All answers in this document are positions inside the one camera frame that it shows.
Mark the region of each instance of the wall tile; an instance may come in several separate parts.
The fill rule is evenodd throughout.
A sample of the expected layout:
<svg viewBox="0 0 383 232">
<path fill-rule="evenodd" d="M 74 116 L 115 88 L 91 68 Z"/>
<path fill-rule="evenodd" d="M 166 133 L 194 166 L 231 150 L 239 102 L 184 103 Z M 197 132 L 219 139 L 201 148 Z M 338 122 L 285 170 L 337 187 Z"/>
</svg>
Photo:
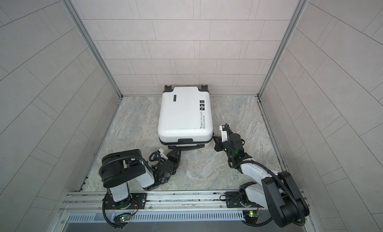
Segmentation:
<svg viewBox="0 0 383 232">
<path fill-rule="evenodd" d="M 273 59 L 279 44 L 279 41 L 250 41 L 245 59 Z"/>
<path fill-rule="evenodd" d="M 72 99 L 37 145 L 59 158 L 87 111 Z"/>
<path fill-rule="evenodd" d="M 76 65 L 71 63 L 40 93 L 39 98 L 61 113 L 85 80 Z"/>
<path fill-rule="evenodd" d="M 79 45 L 67 33 L 29 59 L 24 66 L 48 86 L 80 54 Z"/>
<path fill-rule="evenodd" d="M 210 40 L 258 40 L 262 20 L 212 20 Z"/>
<path fill-rule="evenodd" d="M 47 209 L 29 208 L 16 231 L 41 231 L 51 212 Z"/>
<path fill-rule="evenodd" d="M 258 94 L 261 90 L 260 86 L 244 86 L 242 94 Z"/>
<path fill-rule="evenodd" d="M 210 86 L 210 94 L 242 94 L 243 86 Z"/>
<path fill-rule="evenodd" d="M 360 137 L 381 164 L 383 164 L 382 135 L 383 135 L 383 124 L 380 124 Z"/>
<path fill-rule="evenodd" d="M 1 80 L 0 132 L 3 132 L 43 89 L 44 85 L 23 66 Z"/>
<path fill-rule="evenodd" d="M 159 86 L 194 85 L 194 75 L 157 75 L 157 81 Z"/>
<path fill-rule="evenodd" d="M 0 135 L 0 188 L 7 186 L 53 122 L 31 104 L 3 131 Z"/>
<path fill-rule="evenodd" d="M 259 40 L 282 40 L 289 22 L 289 20 L 265 20 Z"/>
<path fill-rule="evenodd" d="M 193 41 L 148 41 L 152 58 L 194 58 Z"/>
<path fill-rule="evenodd" d="M 323 130 L 341 115 L 307 72 L 296 83 L 294 91 L 319 130 Z"/>
<path fill-rule="evenodd" d="M 275 113 L 275 115 L 285 135 L 291 153 L 295 152 L 297 149 L 303 146 L 303 143 L 294 127 L 293 122 L 290 119 L 290 116 L 287 114 L 285 106 L 281 105 L 280 109 Z"/>
<path fill-rule="evenodd" d="M 290 20 L 298 0 L 261 0 L 256 20 Z"/>
<path fill-rule="evenodd" d="M 331 33 L 331 31 L 333 30 L 333 28 L 335 27 L 338 21 L 339 20 L 337 18 L 334 18 L 334 17 L 331 18 L 330 22 L 327 24 L 326 28 L 324 29 L 323 33 L 319 37 L 318 41 L 316 41 L 315 43 L 318 47 L 322 47 L 322 44 L 327 39 L 327 37 L 329 36 L 329 34 Z"/>
<path fill-rule="evenodd" d="M 344 178 L 347 178 L 347 175 L 346 175 L 346 173 L 344 173 L 344 170 L 342 168 L 336 169 L 332 172 L 329 172 L 329 173 L 321 176 L 321 179 L 322 179 L 324 185 L 328 185 L 328 184 L 331 184 L 333 182 L 337 182 L 337 181 L 342 180 Z"/>
<path fill-rule="evenodd" d="M 97 62 L 89 49 L 81 53 L 78 57 L 78 60 L 89 75 L 91 75 L 94 72 L 94 70 L 96 70 L 96 68 L 98 67 Z"/>
<path fill-rule="evenodd" d="M 32 151 L 31 157 L 34 157 L 38 160 L 46 162 L 52 166 L 55 166 L 56 162 L 59 160 L 57 157 L 54 157 L 53 155 L 48 154 L 45 151 L 42 151 L 37 147 Z"/>
<path fill-rule="evenodd" d="M 248 44 L 249 44 L 249 41 L 242 41 L 241 52 L 239 53 L 238 59 L 245 59 Z"/>
<path fill-rule="evenodd" d="M 10 19 L 10 17 L 8 17 L 8 15 L 2 9 L 0 9 L 0 22 L 3 25 L 12 22 L 12 19 Z"/>
<path fill-rule="evenodd" d="M 141 41 L 98 41 L 107 59 L 145 59 Z"/>
<path fill-rule="evenodd" d="M 49 19 L 48 15 L 44 12 L 44 9 L 41 9 L 39 11 L 36 12 L 39 17 L 41 18 L 41 20 L 44 22 L 44 24 L 47 26 L 47 28 L 49 29 L 49 31 L 53 34 L 53 36 L 58 39 L 61 37 L 61 34 L 59 33 L 59 31 L 57 30 L 57 28 L 54 26 L 54 24 L 52 23 L 52 21 Z"/>
<path fill-rule="evenodd" d="M 131 59 L 136 74 L 171 74 L 168 59 Z"/>
<path fill-rule="evenodd" d="M 56 166 L 42 186 L 38 196 L 58 200 L 86 144 L 76 136 L 69 141 Z"/>
<path fill-rule="evenodd" d="M 252 1 L 201 0 L 201 19 L 247 20 Z"/>
<path fill-rule="evenodd" d="M 376 100 L 380 100 L 383 98 L 383 83 L 377 86 L 374 90 L 370 92 L 370 94 L 375 97 Z"/>
<path fill-rule="evenodd" d="M 237 86 L 262 86 L 265 75 L 239 75 Z"/>
<path fill-rule="evenodd" d="M 237 59 L 241 46 L 241 41 L 201 41 L 200 58 Z"/>
<path fill-rule="evenodd" d="M 288 82 L 292 83 L 299 69 L 301 68 L 301 65 L 290 53 L 290 51 L 288 49 L 285 49 L 281 59 L 278 62 L 278 67 L 283 72 Z"/>
<path fill-rule="evenodd" d="M 317 42 L 332 16 L 308 3 L 296 26 L 311 41 Z"/>
<path fill-rule="evenodd" d="M 343 116 L 339 116 L 330 125 L 328 125 L 326 128 L 324 128 L 321 131 L 321 133 L 322 133 L 323 137 L 326 139 L 329 135 L 336 132 L 338 129 L 340 129 L 345 124 L 347 124 L 346 119 L 344 119 Z"/>
<path fill-rule="evenodd" d="M 201 19 L 201 0 L 193 0 L 193 19 Z"/>
<path fill-rule="evenodd" d="M 97 152 L 98 146 L 101 143 L 102 138 L 97 134 L 93 133 L 87 146 L 85 147 L 84 151 L 79 154 L 75 154 L 77 159 L 75 162 L 77 164 L 74 164 L 74 170 L 72 175 L 70 173 L 67 173 L 67 175 L 70 176 L 69 180 L 67 179 L 68 183 L 66 184 L 64 190 L 66 188 L 72 188 L 73 190 L 78 190 L 80 185 L 82 185 L 86 173 L 89 169 L 90 163 L 93 160 L 94 155 Z"/>
<path fill-rule="evenodd" d="M 153 20 L 153 27 L 157 40 L 209 40 L 209 20 Z"/>
<path fill-rule="evenodd" d="M 285 105 L 287 113 L 291 117 L 302 105 L 302 102 L 283 75 L 276 84 L 275 90 L 281 98 L 283 105 Z"/>
<path fill-rule="evenodd" d="M 193 0 L 136 0 L 141 19 L 193 19 Z"/>
<path fill-rule="evenodd" d="M 367 91 L 383 81 L 383 45 L 347 24 L 338 21 L 321 49 Z"/>
<path fill-rule="evenodd" d="M 373 214 L 375 222 L 378 224 L 379 228 L 383 228 L 383 213 Z"/>
<path fill-rule="evenodd" d="M 306 152 L 307 152 L 306 147 L 304 147 L 303 145 L 299 149 L 297 149 L 295 152 L 293 152 L 293 157 L 294 159 L 297 159 Z"/>
<path fill-rule="evenodd" d="M 155 40 L 151 20 L 97 20 L 106 40 Z"/>
<path fill-rule="evenodd" d="M 322 218 L 338 217 L 339 214 L 335 208 L 331 198 L 324 187 L 321 178 L 316 171 L 313 162 L 310 159 L 308 153 L 305 153 L 296 160 L 299 171 L 304 179 L 304 183 L 307 186 L 307 190 L 310 193 L 315 208 Z"/>
<path fill-rule="evenodd" d="M 278 144 L 280 145 L 280 148 L 282 150 L 282 155 L 285 159 L 285 163 L 288 167 L 288 171 L 291 174 L 294 174 L 299 171 L 298 166 L 296 165 L 296 162 L 294 160 L 294 157 L 292 155 L 292 152 L 290 150 L 290 147 L 286 141 L 286 138 L 282 132 L 282 129 L 280 127 L 279 123 L 276 123 L 273 127 L 276 139 L 278 141 Z"/>
<path fill-rule="evenodd" d="M 43 197 L 36 196 L 35 200 L 31 204 L 31 207 L 40 208 L 40 209 L 54 209 L 57 201 L 53 199 L 47 199 Z"/>
<path fill-rule="evenodd" d="M 383 122 L 382 105 L 329 57 L 313 79 L 358 135 Z"/>
<path fill-rule="evenodd" d="M 77 94 L 91 106 L 107 81 L 105 74 L 100 68 L 97 68 L 80 87 Z"/>
<path fill-rule="evenodd" d="M 294 122 L 295 120 L 298 119 L 298 117 L 306 110 L 306 108 L 304 108 L 304 105 L 302 104 L 298 110 L 296 110 L 294 112 L 294 114 L 291 116 L 291 120 Z"/>
<path fill-rule="evenodd" d="M 93 40 L 106 40 L 96 19 L 83 19 L 82 22 Z"/>
<path fill-rule="evenodd" d="M 0 0 L 0 8 L 16 20 L 60 0 Z"/>
<path fill-rule="evenodd" d="M 138 11 L 136 0 L 129 0 L 130 9 L 132 10 L 134 19 L 141 19 L 140 12 Z"/>
<path fill-rule="evenodd" d="M 383 176 L 382 165 L 350 125 L 342 127 L 326 141 L 370 213 L 380 213 L 383 201 L 379 191 L 383 190 L 383 185 L 375 179 Z"/>
<path fill-rule="evenodd" d="M 103 103 L 101 98 L 99 96 L 96 97 L 92 106 L 90 106 L 84 119 L 80 123 L 78 130 L 90 138 L 106 107 L 107 105 Z"/>
<path fill-rule="evenodd" d="M 61 35 L 64 35 L 75 27 L 62 2 L 44 8 L 44 12 L 48 15 L 50 21 Z"/>
<path fill-rule="evenodd" d="M 297 29 L 294 30 L 287 48 L 310 76 L 314 74 L 326 57 L 326 54 L 321 49 Z"/>
<path fill-rule="evenodd" d="M 221 74 L 256 74 L 261 60 L 224 59 Z"/>
<path fill-rule="evenodd" d="M 379 232 L 380 229 L 349 179 L 329 184 L 326 186 L 326 189 L 339 211 L 347 230 Z M 360 213 L 353 213 L 353 208 L 358 208 Z"/>
<path fill-rule="evenodd" d="M 84 19 L 133 19 L 129 0 L 76 0 Z"/>
<path fill-rule="evenodd" d="M 81 96 L 79 96 L 79 94 L 76 93 L 73 96 L 73 99 L 76 100 L 86 111 L 89 110 L 88 104 L 84 101 L 84 99 L 81 98 Z"/>
<path fill-rule="evenodd" d="M 162 86 L 129 87 L 130 95 L 161 95 L 164 91 Z"/>
<path fill-rule="evenodd" d="M 150 75 L 116 75 L 121 86 L 154 86 Z"/>
<path fill-rule="evenodd" d="M 327 230 L 333 230 L 333 229 L 346 229 L 346 227 L 343 224 L 343 221 L 340 217 L 336 218 L 328 218 L 328 219 L 321 219 L 324 228 Z"/>
<path fill-rule="evenodd" d="M 79 45 L 81 51 L 84 51 L 88 48 L 88 45 L 85 43 L 84 39 L 82 38 L 79 30 L 77 28 L 74 28 L 70 31 L 70 34 L 72 34 L 74 40 Z"/>
<path fill-rule="evenodd" d="M 214 74 L 216 71 L 217 60 L 176 59 L 175 65 L 177 67 L 177 74 Z"/>
<path fill-rule="evenodd" d="M 319 8 L 362 32 L 382 9 L 381 2 L 382 0 L 322 0 Z"/>
<path fill-rule="evenodd" d="M 277 103 L 280 101 L 280 98 L 278 96 L 278 93 L 276 93 L 276 90 L 272 84 L 268 84 L 265 90 L 265 94 L 267 95 L 267 98 L 270 101 L 271 107 L 274 109 Z"/>
<path fill-rule="evenodd" d="M 45 162 L 33 157 L 27 158 L 0 195 L 0 203 L 4 208 L 7 208 L 6 210 L 0 210 L 2 230 L 16 230 L 20 218 L 15 214 L 24 215 L 26 213 L 52 169 L 53 166 Z"/>
<path fill-rule="evenodd" d="M 0 28 L 0 65 L 12 72 L 41 49 L 55 41 L 44 22 L 32 13 Z"/>
<path fill-rule="evenodd" d="M 368 37 L 371 37 L 383 24 L 383 11 L 375 16 L 375 18 L 370 22 L 366 29 L 364 29 L 363 33 Z"/>
<path fill-rule="evenodd" d="M 102 114 L 95 128 L 95 133 L 97 133 L 100 137 L 103 137 L 104 134 L 106 133 L 106 130 L 108 129 L 109 121 L 111 120 L 116 110 L 116 107 L 120 101 L 116 93 L 114 93 L 112 96 L 113 96 L 112 99 L 109 101 L 107 107 L 104 110 L 104 113 Z"/>
<path fill-rule="evenodd" d="M 307 111 L 298 117 L 294 126 L 320 176 L 341 167 Z"/>
<path fill-rule="evenodd" d="M 104 61 L 112 75 L 132 74 L 125 62 L 125 59 L 106 59 Z"/>
</svg>

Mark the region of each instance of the black cable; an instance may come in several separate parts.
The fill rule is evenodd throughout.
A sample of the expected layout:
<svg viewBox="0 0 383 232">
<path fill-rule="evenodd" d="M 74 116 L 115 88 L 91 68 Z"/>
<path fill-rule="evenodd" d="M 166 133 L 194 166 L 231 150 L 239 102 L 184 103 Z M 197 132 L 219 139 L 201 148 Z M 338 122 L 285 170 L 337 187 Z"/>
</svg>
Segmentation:
<svg viewBox="0 0 383 232">
<path fill-rule="evenodd" d="M 112 221 L 110 221 L 107 217 L 107 214 L 105 212 L 105 206 L 106 206 L 106 200 L 107 200 L 108 194 L 109 194 L 109 192 L 107 191 L 107 193 L 104 196 L 104 199 L 102 200 L 102 215 L 104 216 L 104 220 L 108 223 L 108 225 L 113 226 L 115 229 L 116 228 L 123 228 L 125 225 L 127 225 L 127 222 L 115 224 Z"/>
<path fill-rule="evenodd" d="M 265 171 L 271 175 L 271 177 L 273 177 L 275 179 L 275 181 L 278 183 L 278 185 L 282 188 L 282 190 L 287 194 L 287 196 L 290 198 L 290 200 L 293 202 L 296 210 L 298 211 L 299 213 L 299 219 L 301 220 L 300 222 L 298 221 L 294 221 L 293 223 L 296 224 L 296 225 L 299 225 L 299 226 L 304 226 L 304 224 L 306 223 L 306 220 L 304 219 L 304 213 L 302 211 L 302 209 L 299 207 L 297 201 L 295 200 L 293 194 L 291 194 L 290 190 L 287 188 L 287 186 L 279 179 L 278 176 L 276 176 L 269 168 L 267 168 L 266 166 L 262 165 L 261 163 L 259 162 L 256 162 L 256 161 L 253 161 L 253 160 L 245 160 L 245 161 L 242 161 L 242 162 L 239 162 L 237 163 L 236 165 L 231 165 L 230 164 L 230 161 L 228 161 L 229 163 L 229 167 L 230 168 L 233 168 L 235 169 L 236 167 L 242 165 L 242 164 L 246 164 L 246 163 L 251 163 L 251 164 L 255 164 L 255 165 L 258 165 L 260 167 L 262 167 L 263 169 L 265 169 Z"/>
<path fill-rule="evenodd" d="M 263 221 L 262 223 L 259 223 L 259 224 L 249 224 L 249 223 L 247 223 L 247 222 L 245 222 L 245 221 L 243 221 L 243 220 L 241 220 L 241 221 L 242 221 L 242 223 L 244 223 L 245 225 L 249 225 L 249 226 L 252 226 L 252 227 L 260 227 L 260 226 L 267 225 L 267 224 L 270 223 L 270 221 L 272 221 L 272 220 L 273 220 L 273 218 L 270 217 L 268 220 Z"/>
<path fill-rule="evenodd" d="M 150 172 L 152 172 L 152 169 L 150 168 L 150 166 L 148 165 L 148 163 L 146 162 L 146 160 L 140 156 L 137 156 L 137 155 L 126 155 L 126 156 L 123 156 L 123 157 L 120 157 L 120 158 L 116 158 L 116 159 L 113 159 L 113 160 L 110 160 L 108 161 L 107 163 L 103 164 L 100 169 L 98 170 L 98 174 L 101 176 L 102 178 L 102 173 L 103 173 L 103 170 L 105 169 L 105 167 L 110 164 L 110 163 L 113 163 L 113 162 L 117 162 L 117 161 L 121 161 L 121 160 L 125 160 L 125 159 L 137 159 L 137 160 L 140 160 L 143 162 L 143 164 L 148 168 L 148 170 Z"/>
</svg>

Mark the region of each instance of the black bracket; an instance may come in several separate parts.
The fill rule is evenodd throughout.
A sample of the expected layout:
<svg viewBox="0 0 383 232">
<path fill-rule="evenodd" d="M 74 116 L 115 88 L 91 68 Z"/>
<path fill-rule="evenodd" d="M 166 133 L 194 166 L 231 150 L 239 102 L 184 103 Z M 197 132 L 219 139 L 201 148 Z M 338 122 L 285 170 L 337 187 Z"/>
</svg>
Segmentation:
<svg viewBox="0 0 383 232">
<path fill-rule="evenodd" d="M 143 209 L 146 203 L 146 193 L 131 193 L 132 200 L 135 200 L 138 205 L 138 209 Z M 115 202 L 112 194 L 110 193 L 105 199 L 105 209 L 135 209 L 135 205 L 129 199 Z"/>
<path fill-rule="evenodd" d="M 262 207 L 257 203 L 250 202 L 247 206 L 241 203 L 241 197 L 239 191 L 227 191 L 225 192 L 226 206 L 227 208 L 249 208 L 249 207 Z"/>
</svg>

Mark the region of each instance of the wire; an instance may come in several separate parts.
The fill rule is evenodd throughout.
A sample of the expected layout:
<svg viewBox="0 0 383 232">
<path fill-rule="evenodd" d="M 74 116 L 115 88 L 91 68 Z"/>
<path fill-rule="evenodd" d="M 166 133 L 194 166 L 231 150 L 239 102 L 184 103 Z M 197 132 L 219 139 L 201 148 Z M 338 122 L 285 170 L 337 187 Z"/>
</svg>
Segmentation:
<svg viewBox="0 0 383 232">
<path fill-rule="evenodd" d="M 249 223 L 247 223 L 247 222 L 245 222 L 245 221 L 243 221 L 243 220 L 241 220 L 241 221 L 242 221 L 242 223 L 244 223 L 245 225 L 248 225 L 248 226 L 252 226 L 252 227 L 260 227 L 260 226 L 267 225 L 267 224 L 270 223 L 270 221 L 272 221 L 272 220 L 273 220 L 273 218 L 270 217 L 270 218 L 267 219 L 266 221 L 263 221 L 262 223 L 259 223 L 259 224 L 249 224 Z"/>
<path fill-rule="evenodd" d="M 265 169 L 265 171 L 271 175 L 271 177 L 273 177 L 275 179 L 275 181 L 277 182 L 277 184 L 282 188 L 282 190 L 287 194 L 287 196 L 290 198 L 290 200 L 293 202 L 296 210 L 298 211 L 299 213 L 299 219 L 301 220 L 300 222 L 299 221 L 293 221 L 294 224 L 296 225 L 299 225 L 299 226 L 304 226 L 304 224 L 306 223 L 306 220 L 304 219 L 304 214 L 303 214 L 303 211 L 302 209 L 299 207 L 297 201 L 295 200 L 293 194 L 291 194 L 290 190 L 287 188 L 287 186 L 279 179 L 278 176 L 276 176 L 269 168 L 267 168 L 266 166 L 262 165 L 261 163 L 259 162 L 256 162 L 256 161 L 253 161 L 253 160 L 245 160 L 245 161 L 242 161 L 242 162 L 239 162 L 237 163 L 236 165 L 231 165 L 230 164 L 231 162 L 228 161 L 228 164 L 229 164 L 229 167 L 230 168 L 236 168 L 242 164 L 246 164 L 246 163 L 251 163 L 251 164 L 255 164 L 255 165 L 258 165 L 260 167 L 262 167 L 263 169 Z"/>
</svg>

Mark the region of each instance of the white arm segment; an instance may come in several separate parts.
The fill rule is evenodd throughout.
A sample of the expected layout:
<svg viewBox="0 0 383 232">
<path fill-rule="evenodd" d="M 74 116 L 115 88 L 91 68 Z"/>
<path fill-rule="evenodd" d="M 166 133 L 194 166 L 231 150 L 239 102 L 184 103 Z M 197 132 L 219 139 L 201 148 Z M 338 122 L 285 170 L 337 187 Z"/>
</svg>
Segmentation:
<svg viewBox="0 0 383 232">
<path fill-rule="evenodd" d="M 257 203 L 267 209 L 265 193 L 262 188 L 262 179 L 271 177 L 271 175 L 262 167 L 251 163 L 242 164 L 241 170 L 245 175 L 250 176 L 256 182 L 256 184 L 246 187 L 247 198 L 249 201 Z"/>
</svg>

